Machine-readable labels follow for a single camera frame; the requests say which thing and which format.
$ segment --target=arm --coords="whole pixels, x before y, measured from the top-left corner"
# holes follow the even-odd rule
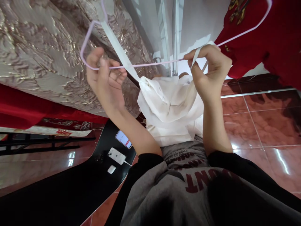
[[[207,156],[216,150],[233,152],[224,126],[220,97],[212,103],[204,103],[203,141]]]
[[[109,117],[131,141],[137,155],[153,153],[162,156],[162,151],[153,136],[125,108]]]
[[[192,64],[195,50],[184,56],[189,66]],[[231,67],[231,59],[220,52],[217,46],[206,45],[198,57],[208,60],[208,73],[203,74],[198,63],[195,62],[191,72],[195,87],[204,102],[203,141],[207,156],[218,150],[233,152],[232,145],[224,127],[223,107],[220,92],[223,81]]]
[[[98,71],[87,67],[87,80],[99,99],[108,117],[127,136],[138,155],[153,153],[162,156],[162,151],[153,136],[126,110],[122,93],[122,83],[127,72],[124,68],[110,70],[109,66],[118,67],[119,62],[105,59],[103,48],[94,49],[87,57],[87,63],[97,67]]]

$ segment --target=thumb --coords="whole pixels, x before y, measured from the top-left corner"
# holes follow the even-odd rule
[[[100,62],[100,68],[98,70],[98,74],[102,79],[107,79],[110,73],[109,60],[101,57],[99,62]]]
[[[188,65],[191,67],[192,60],[188,60]],[[191,68],[192,78],[194,81],[199,80],[201,77],[205,76],[200,67],[198,66],[197,62],[194,62]]]

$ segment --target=black table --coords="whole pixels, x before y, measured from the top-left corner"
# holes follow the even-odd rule
[[[79,226],[122,183],[130,166],[107,156],[114,147],[132,163],[136,152],[115,139],[119,129],[109,120],[86,162],[0,198],[1,225]],[[108,168],[116,167],[113,174]]]

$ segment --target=phone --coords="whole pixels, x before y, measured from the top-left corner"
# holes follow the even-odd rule
[[[124,146],[126,146],[128,149],[130,149],[132,147],[132,143],[121,130],[118,131],[115,138],[120,143],[122,143]]]

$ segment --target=hand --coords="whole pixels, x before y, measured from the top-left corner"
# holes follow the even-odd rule
[[[98,67],[98,62],[100,62],[98,71],[87,67],[87,80],[110,117],[110,114],[114,114],[116,110],[124,110],[125,103],[121,86],[127,72],[125,68],[110,70],[109,66],[118,67],[120,64],[113,59],[105,59],[103,54],[103,48],[98,47],[87,57],[87,63],[91,67]]]
[[[184,55],[191,67],[195,50]],[[201,48],[198,58],[205,57],[208,61],[208,73],[204,75],[195,62],[191,68],[193,82],[204,103],[220,99],[223,82],[231,68],[232,60],[220,52],[215,45],[205,45]]]

